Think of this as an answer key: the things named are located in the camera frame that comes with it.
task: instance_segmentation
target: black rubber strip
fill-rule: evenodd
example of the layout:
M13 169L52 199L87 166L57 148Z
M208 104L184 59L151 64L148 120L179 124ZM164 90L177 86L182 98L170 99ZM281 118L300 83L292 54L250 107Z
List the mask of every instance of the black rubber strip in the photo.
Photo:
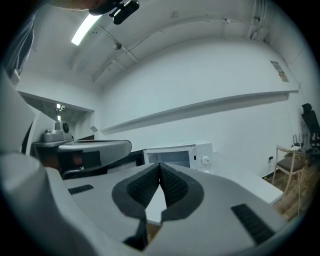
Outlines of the black rubber strip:
M194 178L165 163L160 164L159 175L167 206L161 213L161 222L187 218L202 203L203 187Z
M126 245L142 251L148 245L147 239L147 220L141 219L135 235L123 241Z
M233 206L231 210L257 245L268 240L275 234L246 204L243 203Z
M77 171L77 172L70 172L67 173L62 177L63 180L71 180L71 179L78 179L78 178L86 178L92 176L99 176L105 175L108 172L108 168L105 166L100 169L90 170L90 171Z
M119 210L128 217L143 220L145 209L159 187L159 164L117 183L112 189L112 199Z
M71 195L78 194L84 191L92 190L94 187L92 185L83 185L83 186L77 186L73 188L69 188L69 192Z

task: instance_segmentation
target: office chair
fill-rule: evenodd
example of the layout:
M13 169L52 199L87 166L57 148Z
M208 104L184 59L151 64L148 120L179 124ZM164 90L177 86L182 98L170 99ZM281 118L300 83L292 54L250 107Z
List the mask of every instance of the office chair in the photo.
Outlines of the office chair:
M310 132L309 141L312 148L307 150L306 153L309 154L309 165L311 165L312 162L320 158L320 154L316 153L317 150L320 150L320 125L316 113L312 110L312 106L309 103L303 104L302 108L302 118Z

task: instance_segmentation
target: fluorescent light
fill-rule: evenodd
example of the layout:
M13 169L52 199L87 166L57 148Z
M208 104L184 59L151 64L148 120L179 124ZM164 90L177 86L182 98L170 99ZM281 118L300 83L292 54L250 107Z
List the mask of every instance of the fluorescent light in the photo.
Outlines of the fluorescent light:
M81 40L85 37L88 30L95 24L95 22L101 17L102 15L93 16L89 14L85 20L82 22L78 30L75 32L71 43L78 46L81 42Z

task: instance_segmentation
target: gray machine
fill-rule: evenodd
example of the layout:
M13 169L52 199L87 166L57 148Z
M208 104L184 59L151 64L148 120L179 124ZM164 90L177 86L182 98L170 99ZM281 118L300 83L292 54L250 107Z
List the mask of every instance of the gray machine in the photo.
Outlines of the gray machine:
M63 173L90 173L131 151L126 140L74 141L67 126L58 121L56 130L46 130L42 141L33 143L36 157L56 152L62 175L34 157L0 156L6 199L45 250L58 255L263 255L286 225L269 204L235 182L174 164L63 180ZM73 154L82 158L76 169L67 164ZM158 186L167 209L148 244L145 209Z

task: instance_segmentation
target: wooden floor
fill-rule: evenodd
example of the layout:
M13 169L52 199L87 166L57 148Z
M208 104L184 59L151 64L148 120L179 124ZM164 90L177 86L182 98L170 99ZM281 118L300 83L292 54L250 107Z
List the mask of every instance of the wooden floor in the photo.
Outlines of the wooden floor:
M314 162L311 167L306 168L302 179L300 180L300 203L299 203L299 183L298 174L292 176L288 191L280 201L276 202L273 207L285 218L287 221L292 220L299 214L303 214L313 199L313 194L318 181L320 179L320 161ZM288 175L278 170L274 178L274 186L285 191L288 182Z
M148 239L148 244L152 241L152 239L156 236L161 226L147 223L146 224L146 234Z

